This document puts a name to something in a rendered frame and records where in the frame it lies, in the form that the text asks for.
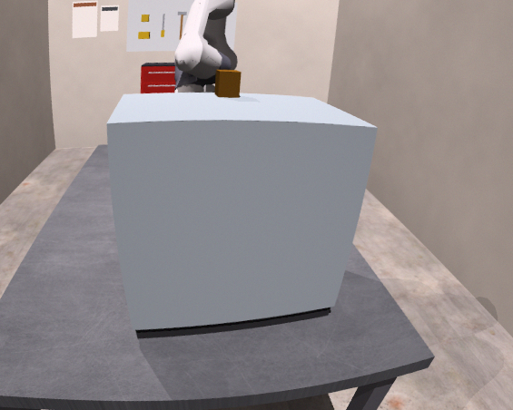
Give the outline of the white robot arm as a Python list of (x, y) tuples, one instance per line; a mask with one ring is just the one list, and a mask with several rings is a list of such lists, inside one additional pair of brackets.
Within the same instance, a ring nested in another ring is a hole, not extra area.
[(214, 93), (216, 70), (235, 70), (237, 55), (225, 37), (226, 17), (234, 3), (235, 0), (193, 2), (174, 54), (175, 93)]

